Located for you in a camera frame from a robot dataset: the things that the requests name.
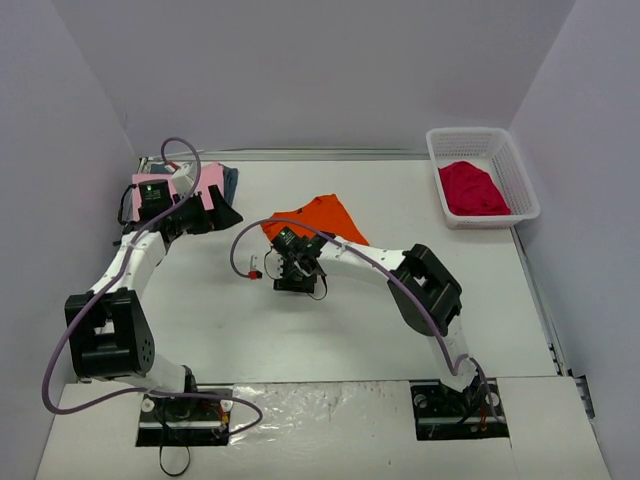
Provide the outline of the orange t shirt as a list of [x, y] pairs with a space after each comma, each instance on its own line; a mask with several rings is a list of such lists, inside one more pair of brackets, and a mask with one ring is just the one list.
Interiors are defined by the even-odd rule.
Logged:
[[261, 229], [269, 241], [274, 240], [284, 227], [292, 229], [298, 236], [309, 238], [314, 236], [313, 232], [300, 225], [280, 222], [280, 219], [289, 219], [309, 225], [319, 231], [340, 236], [347, 241], [369, 245], [368, 240], [356, 227], [351, 215], [336, 194], [316, 196], [302, 207], [291, 211], [275, 212], [271, 218], [277, 219], [277, 222], [261, 225]]

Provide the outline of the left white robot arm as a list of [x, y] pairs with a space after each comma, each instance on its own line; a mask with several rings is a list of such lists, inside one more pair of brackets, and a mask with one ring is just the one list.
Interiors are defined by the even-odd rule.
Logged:
[[167, 392], [168, 410], [189, 418], [201, 406], [195, 376], [157, 352], [141, 298], [175, 240], [226, 230], [243, 218], [212, 182], [180, 193], [166, 177], [148, 178], [135, 184], [133, 205], [137, 215], [125, 223], [108, 270], [87, 292], [66, 300], [72, 365], [82, 380]]

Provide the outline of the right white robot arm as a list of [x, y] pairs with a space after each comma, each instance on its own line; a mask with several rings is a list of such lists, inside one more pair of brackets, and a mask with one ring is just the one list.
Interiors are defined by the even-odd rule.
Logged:
[[318, 232], [313, 237], [285, 227], [271, 240], [282, 262], [276, 290], [312, 293], [330, 277], [358, 279], [387, 290], [401, 318], [428, 339], [445, 387], [446, 406], [465, 413], [480, 397], [480, 377], [462, 330], [462, 287], [434, 252], [415, 244], [405, 250], [374, 248]]

